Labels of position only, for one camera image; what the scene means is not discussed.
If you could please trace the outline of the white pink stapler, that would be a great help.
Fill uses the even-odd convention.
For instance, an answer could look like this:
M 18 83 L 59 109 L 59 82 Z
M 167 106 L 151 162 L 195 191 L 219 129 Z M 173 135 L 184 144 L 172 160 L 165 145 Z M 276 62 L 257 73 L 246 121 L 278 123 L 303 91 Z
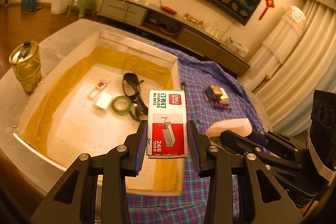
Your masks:
M 252 133 L 252 125 L 248 118 L 226 119 L 213 123 L 206 131 L 206 135 L 211 137 L 219 137 L 224 131 L 232 131 L 242 137 L 247 137 Z

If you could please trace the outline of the red white staples box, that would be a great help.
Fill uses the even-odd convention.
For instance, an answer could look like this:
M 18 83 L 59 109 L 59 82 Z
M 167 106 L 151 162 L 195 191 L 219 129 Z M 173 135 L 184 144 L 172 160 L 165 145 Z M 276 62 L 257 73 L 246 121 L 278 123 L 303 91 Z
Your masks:
M 188 157 L 184 91 L 150 90 L 146 153 L 152 159 Z

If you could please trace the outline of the green tape roll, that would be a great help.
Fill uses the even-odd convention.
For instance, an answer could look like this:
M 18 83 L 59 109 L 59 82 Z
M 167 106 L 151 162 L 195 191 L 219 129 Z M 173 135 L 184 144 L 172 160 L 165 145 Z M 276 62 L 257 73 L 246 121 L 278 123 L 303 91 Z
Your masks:
M 131 100 L 127 96 L 117 96 L 112 101 L 111 108 L 117 115 L 126 115 L 131 110 Z

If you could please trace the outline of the black marker pen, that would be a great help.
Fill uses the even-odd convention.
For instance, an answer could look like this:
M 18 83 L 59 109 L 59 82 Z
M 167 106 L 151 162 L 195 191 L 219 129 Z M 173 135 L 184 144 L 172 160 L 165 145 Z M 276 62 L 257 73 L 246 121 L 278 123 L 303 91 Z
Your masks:
M 182 91 L 185 91 L 185 89 L 186 89 L 186 88 L 185 88 L 185 82 L 181 82 L 181 90 L 182 90 Z

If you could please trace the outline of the white power adapter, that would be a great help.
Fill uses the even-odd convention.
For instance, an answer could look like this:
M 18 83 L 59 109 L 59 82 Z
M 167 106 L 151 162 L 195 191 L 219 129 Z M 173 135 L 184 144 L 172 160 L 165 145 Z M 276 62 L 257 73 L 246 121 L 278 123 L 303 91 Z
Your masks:
M 95 103 L 96 110 L 105 113 L 108 110 L 108 107 L 112 101 L 113 96 L 109 93 L 102 92 L 98 100 Z

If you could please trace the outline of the white tissue pack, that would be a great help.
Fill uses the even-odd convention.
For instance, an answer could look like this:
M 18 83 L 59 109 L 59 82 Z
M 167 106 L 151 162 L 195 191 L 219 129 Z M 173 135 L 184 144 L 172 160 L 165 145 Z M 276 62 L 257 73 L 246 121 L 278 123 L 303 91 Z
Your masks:
M 221 97 L 219 98 L 219 102 L 224 105 L 228 105 L 230 103 L 230 99 L 223 88 L 219 88 L 221 91 Z

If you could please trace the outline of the gold cube box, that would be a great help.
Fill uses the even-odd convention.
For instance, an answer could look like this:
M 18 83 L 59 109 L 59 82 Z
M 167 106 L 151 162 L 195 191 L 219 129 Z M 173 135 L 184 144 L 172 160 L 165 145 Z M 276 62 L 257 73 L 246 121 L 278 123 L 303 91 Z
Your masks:
M 204 88 L 203 94 L 205 95 L 206 100 L 208 101 L 218 101 L 221 99 L 223 92 L 220 87 L 215 85 L 209 85 Z

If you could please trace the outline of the cream curtain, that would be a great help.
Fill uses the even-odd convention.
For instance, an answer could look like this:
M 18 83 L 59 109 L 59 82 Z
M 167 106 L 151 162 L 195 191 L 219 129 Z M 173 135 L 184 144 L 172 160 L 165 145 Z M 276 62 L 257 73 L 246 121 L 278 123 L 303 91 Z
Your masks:
M 259 98 L 272 129 L 307 130 L 314 91 L 335 92 L 335 9 L 316 0 L 291 7 L 238 81 Z

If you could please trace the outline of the white cardboard storage box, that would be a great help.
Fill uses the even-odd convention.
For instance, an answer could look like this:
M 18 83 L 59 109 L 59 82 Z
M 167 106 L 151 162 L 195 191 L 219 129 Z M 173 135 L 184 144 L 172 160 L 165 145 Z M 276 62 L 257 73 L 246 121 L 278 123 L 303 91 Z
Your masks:
M 138 122 L 98 108 L 89 93 L 121 96 L 123 75 L 135 73 L 141 97 L 151 89 L 179 89 L 178 58 L 153 42 L 81 19 L 39 45 L 42 81 L 27 95 L 12 70 L 1 78 L 1 151 L 12 164 L 1 178 L 33 193 L 48 192 L 82 153 L 97 156 L 122 144 Z

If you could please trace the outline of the black sunglasses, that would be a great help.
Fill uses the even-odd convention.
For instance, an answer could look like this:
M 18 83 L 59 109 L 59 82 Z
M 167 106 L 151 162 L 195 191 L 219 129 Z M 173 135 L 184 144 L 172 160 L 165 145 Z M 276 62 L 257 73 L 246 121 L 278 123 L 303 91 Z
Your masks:
M 141 84 L 144 80 L 139 80 L 134 73 L 126 73 L 123 75 L 122 89 L 123 93 L 131 101 L 130 115 L 135 121 L 143 121 L 148 119 L 148 107 L 145 105 L 141 97 Z

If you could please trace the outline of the clear glass jars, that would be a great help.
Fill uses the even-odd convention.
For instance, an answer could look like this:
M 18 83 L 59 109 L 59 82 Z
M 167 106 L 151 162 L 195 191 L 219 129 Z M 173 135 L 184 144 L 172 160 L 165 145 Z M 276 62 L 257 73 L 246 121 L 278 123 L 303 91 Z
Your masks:
M 209 22 L 205 25 L 204 29 L 205 32 L 216 38 L 218 37 L 218 34 L 221 31 L 218 22 Z

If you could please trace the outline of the long tv cabinet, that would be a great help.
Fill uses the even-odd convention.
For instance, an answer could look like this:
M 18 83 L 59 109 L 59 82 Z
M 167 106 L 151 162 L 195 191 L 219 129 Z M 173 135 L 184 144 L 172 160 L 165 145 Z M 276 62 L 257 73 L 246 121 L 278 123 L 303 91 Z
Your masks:
M 194 53 L 211 59 L 233 74 L 243 76 L 249 68 L 243 57 L 179 15 L 171 15 L 145 1 L 102 0 L 100 18 L 107 18 L 159 36 Z

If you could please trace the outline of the yellow glass jar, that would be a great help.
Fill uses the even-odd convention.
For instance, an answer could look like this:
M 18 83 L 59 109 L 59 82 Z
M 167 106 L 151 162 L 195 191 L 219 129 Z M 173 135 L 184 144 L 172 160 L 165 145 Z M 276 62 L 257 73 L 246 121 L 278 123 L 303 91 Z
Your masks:
M 39 44 L 24 42 L 12 51 L 9 62 L 25 93 L 29 96 L 33 94 L 42 80 Z

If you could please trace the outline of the red dish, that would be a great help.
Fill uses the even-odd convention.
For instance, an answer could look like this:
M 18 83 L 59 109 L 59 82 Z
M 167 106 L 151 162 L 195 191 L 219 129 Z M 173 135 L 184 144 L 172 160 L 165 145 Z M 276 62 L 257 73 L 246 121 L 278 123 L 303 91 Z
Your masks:
M 161 6 L 161 10 L 164 11 L 164 12 L 167 12 L 168 14 L 170 15 L 176 15 L 177 12 L 167 6 Z

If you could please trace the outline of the green plastic chair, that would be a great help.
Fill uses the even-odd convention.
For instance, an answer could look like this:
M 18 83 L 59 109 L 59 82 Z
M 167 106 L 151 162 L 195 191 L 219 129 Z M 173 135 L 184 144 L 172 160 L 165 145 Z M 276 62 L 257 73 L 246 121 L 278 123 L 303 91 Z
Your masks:
M 67 15 L 70 16 L 73 7 L 77 7 L 79 14 L 78 19 L 84 18 L 85 11 L 90 10 L 92 15 L 95 14 L 96 0 L 71 0 Z

